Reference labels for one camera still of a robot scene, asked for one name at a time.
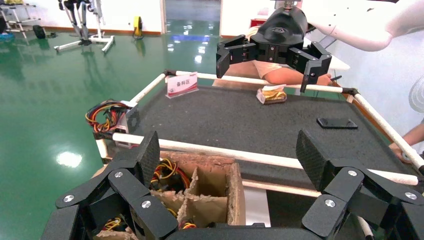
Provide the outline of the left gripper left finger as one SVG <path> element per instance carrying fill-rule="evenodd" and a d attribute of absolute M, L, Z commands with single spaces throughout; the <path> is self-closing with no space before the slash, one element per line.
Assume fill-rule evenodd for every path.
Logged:
<path fill-rule="evenodd" d="M 116 155 L 99 175 L 61 195 L 41 239 L 92 240 L 108 220 L 121 216 L 140 240 L 165 240 L 178 222 L 149 190 L 159 161 L 153 131 L 139 146 Z"/>

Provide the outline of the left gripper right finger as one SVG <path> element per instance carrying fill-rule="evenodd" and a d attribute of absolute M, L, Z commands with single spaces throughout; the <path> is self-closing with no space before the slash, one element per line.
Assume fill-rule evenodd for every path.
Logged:
<path fill-rule="evenodd" d="M 320 193 L 301 220 L 305 230 L 333 240 L 349 215 L 384 229 L 387 240 L 424 237 L 424 198 L 416 190 L 380 176 L 359 160 L 333 157 L 300 130 L 296 157 Z"/>

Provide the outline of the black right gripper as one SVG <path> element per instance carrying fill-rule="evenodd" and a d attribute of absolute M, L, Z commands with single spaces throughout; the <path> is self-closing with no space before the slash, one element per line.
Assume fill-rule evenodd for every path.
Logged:
<path fill-rule="evenodd" d="M 315 85 L 327 74 L 332 60 L 319 42 L 303 48 L 307 29 L 307 18 L 298 7 L 277 9 L 250 37 L 251 43 L 242 34 L 217 44 L 217 78 L 221 79 L 233 64 L 253 60 L 287 64 L 303 74 L 300 92 L 304 93 L 307 85 Z"/>

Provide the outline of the bystander hand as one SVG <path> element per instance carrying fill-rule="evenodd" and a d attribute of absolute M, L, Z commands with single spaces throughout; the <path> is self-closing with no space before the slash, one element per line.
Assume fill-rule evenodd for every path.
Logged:
<path fill-rule="evenodd" d="M 408 158 L 403 157 L 403 150 L 395 142 L 391 143 L 389 148 L 402 163 L 411 164 L 411 161 Z"/>
<path fill-rule="evenodd" d="M 318 77 L 316 84 L 320 86 L 332 86 L 332 75 L 329 73 L 321 75 L 320 77 Z"/>

